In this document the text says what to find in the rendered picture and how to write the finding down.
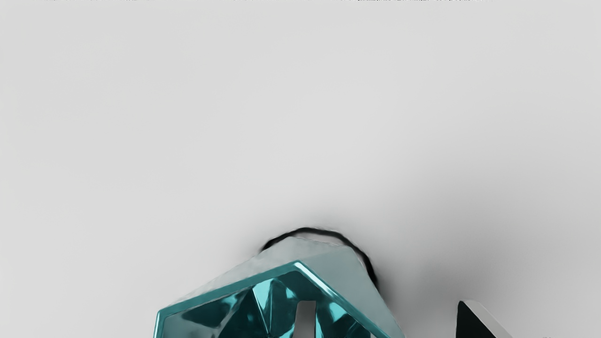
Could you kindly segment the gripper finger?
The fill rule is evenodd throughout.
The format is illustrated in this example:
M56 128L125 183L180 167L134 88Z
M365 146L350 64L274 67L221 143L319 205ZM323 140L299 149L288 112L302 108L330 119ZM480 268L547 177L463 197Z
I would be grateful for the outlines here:
M480 302L459 301L456 338L513 338Z

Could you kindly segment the teal faceted mug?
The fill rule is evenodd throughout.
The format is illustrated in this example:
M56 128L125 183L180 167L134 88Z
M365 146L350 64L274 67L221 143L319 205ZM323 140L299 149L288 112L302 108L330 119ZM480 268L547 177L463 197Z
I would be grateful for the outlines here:
M287 238L159 310L153 338L406 338L352 248Z

